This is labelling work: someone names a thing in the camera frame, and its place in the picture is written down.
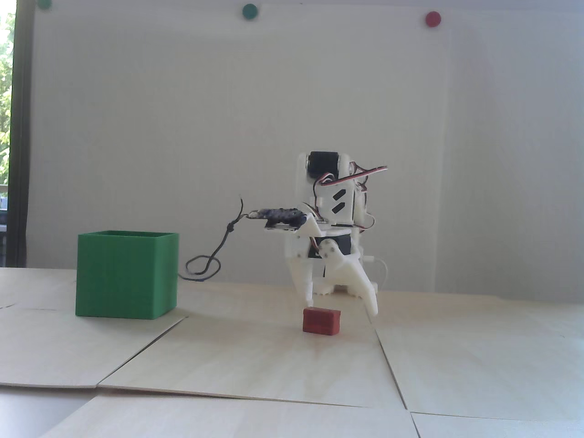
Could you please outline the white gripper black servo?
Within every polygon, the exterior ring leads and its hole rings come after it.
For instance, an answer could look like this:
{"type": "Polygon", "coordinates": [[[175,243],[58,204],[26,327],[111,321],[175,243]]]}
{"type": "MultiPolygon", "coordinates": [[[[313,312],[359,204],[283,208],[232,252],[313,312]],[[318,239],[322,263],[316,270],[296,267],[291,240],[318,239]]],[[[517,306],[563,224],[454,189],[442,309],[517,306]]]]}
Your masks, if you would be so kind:
{"type": "MultiPolygon", "coordinates": [[[[293,259],[322,259],[325,277],[319,280],[319,294],[328,295],[336,286],[346,286],[350,294],[362,299],[368,315],[377,315],[377,288],[360,263],[363,260],[360,237],[359,229],[349,226],[327,227],[323,236],[292,232],[285,235],[285,255],[293,259]]],[[[287,265],[297,294],[305,307],[312,307],[312,261],[288,260],[287,265]]]]}

